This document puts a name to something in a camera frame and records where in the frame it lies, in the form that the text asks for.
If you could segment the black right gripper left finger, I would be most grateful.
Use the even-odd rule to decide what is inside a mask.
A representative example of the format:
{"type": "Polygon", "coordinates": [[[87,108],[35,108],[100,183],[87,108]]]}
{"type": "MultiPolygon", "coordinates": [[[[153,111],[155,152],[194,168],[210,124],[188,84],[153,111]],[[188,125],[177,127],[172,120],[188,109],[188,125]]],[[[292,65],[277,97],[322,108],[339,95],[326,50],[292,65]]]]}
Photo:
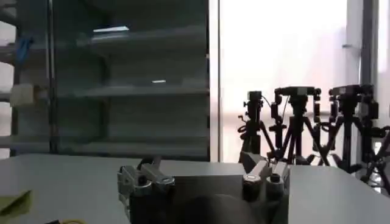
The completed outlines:
{"type": "Polygon", "coordinates": [[[161,157],[144,158],[137,166],[121,166],[117,172],[118,197],[143,197],[153,192],[167,194],[176,180],[160,170],[161,157]]]}

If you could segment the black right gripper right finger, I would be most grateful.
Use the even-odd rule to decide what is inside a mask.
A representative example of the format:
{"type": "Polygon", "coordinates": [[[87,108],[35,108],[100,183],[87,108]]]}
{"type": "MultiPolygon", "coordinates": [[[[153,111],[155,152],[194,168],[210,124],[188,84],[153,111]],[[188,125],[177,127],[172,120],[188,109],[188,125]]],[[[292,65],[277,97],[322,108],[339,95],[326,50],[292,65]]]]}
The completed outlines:
{"type": "Polygon", "coordinates": [[[243,197],[247,201],[265,198],[277,201],[289,195],[289,168],[282,161],[269,161],[259,154],[240,152],[239,163],[243,165],[243,197]]]}

